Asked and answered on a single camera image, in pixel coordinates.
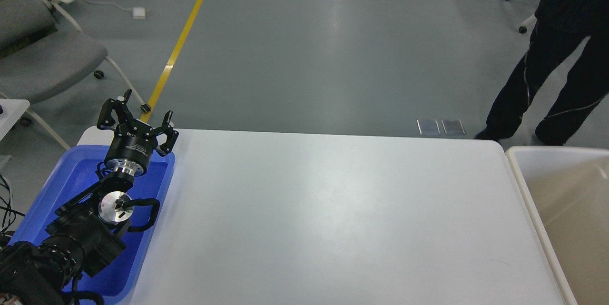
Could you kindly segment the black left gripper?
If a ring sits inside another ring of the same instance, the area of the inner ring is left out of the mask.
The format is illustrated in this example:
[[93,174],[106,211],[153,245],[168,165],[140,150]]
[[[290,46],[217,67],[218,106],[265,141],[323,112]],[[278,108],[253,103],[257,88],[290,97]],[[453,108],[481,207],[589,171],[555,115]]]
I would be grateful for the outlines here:
[[[127,169],[128,173],[138,177],[147,172],[154,151],[160,156],[172,152],[179,133],[172,125],[173,111],[167,111],[161,125],[156,128],[144,122],[136,123],[128,109],[132,92],[132,89],[127,89],[123,96],[105,101],[98,117],[98,129],[113,131],[104,165],[111,170]],[[165,136],[161,144],[159,136]]]

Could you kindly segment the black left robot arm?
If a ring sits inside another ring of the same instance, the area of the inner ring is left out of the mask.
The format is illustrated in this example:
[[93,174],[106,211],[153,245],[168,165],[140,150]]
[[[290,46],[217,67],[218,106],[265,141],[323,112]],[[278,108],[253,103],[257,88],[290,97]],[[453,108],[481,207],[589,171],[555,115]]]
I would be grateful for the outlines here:
[[39,245],[18,241],[1,249],[3,305],[78,305],[81,300],[104,304],[92,291],[78,291],[83,273],[95,276],[126,249],[125,233],[142,233],[158,218],[156,198],[131,198],[135,178],[146,174],[157,152],[169,155],[178,138],[173,112],[159,127],[137,120],[128,109],[128,89],[103,104],[97,128],[113,132],[98,181],[55,210]]

